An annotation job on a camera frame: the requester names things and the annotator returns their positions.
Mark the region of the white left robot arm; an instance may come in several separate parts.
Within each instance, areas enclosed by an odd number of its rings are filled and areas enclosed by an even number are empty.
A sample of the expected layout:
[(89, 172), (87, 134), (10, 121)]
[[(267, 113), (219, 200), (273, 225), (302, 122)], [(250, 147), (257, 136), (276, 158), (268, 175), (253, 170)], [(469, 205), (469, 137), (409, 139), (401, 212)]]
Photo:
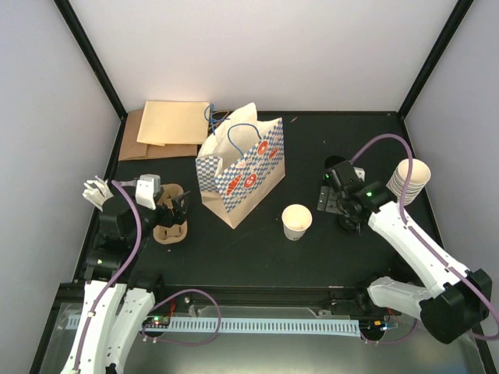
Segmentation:
[(166, 305), (163, 277), (132, 269), (150, 238), (162, 244), (185, 238), (189, 193), (162, 185), (154, 202), (151, 210), (119, 192), (104, 202), (87, 257), (82, 315), (62, 372), (122, 373), (147, 313)]

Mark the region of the blue checkered paper bag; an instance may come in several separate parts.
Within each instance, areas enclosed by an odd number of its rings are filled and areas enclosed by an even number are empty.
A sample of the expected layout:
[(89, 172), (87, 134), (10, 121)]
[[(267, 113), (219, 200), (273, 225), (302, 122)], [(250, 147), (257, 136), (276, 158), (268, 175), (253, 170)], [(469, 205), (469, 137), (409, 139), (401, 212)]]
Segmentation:
[(247, 104), (221, 120), (195, 160), (202, 204), (235, 229), (285, 177), (281, 118), (260, 121)]

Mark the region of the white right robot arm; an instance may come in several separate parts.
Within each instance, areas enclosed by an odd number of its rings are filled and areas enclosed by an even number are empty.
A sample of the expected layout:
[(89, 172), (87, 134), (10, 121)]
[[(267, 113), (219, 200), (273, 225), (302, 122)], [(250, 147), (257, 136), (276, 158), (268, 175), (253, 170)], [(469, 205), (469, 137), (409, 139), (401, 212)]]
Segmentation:
[(379, 182), (367, 184), (350, 161), (330, 156), (324, 162), (318, 210), (333, 213), (337, 225), (357, 235), (367, 226), (379, 234), (409, 265), (421, 286), (390, 277), (372, 280), (354, 295), (356, 308), (402, 312), (420, 321), (438, 341), (449, 344), (490, 314), (492, 280), (483, 270), (471, 271), (444, 251), (399, 206)]

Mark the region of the white paper coffee cup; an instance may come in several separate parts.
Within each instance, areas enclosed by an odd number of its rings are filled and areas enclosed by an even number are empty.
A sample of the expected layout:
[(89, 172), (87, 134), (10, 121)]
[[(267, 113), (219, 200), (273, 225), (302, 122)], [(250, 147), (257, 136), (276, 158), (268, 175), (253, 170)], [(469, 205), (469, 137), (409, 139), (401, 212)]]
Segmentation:
[(306, 206), (292, 204), (283, 210), (281, 220), (285, 237), (288, 240), (297, 241), (311, 226), (313, 217)]

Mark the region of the brown pulp cup carrier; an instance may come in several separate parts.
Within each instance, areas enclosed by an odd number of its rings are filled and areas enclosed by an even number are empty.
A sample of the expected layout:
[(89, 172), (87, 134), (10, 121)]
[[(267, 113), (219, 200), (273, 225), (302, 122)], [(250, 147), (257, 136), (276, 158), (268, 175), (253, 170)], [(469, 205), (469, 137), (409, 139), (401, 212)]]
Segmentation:
[(153, 230), (154, 240), (162, 245), (170, 245), (181, 242), (187, 235), (187, 221), (182, 224), (175, 222), (173, 215), (172, 199), (184, 193), (182, 186), (178, 184), (166, 184), (161, 186), (163, 193), (156, 203), (161, 208), (162, 215), (159, 224)]

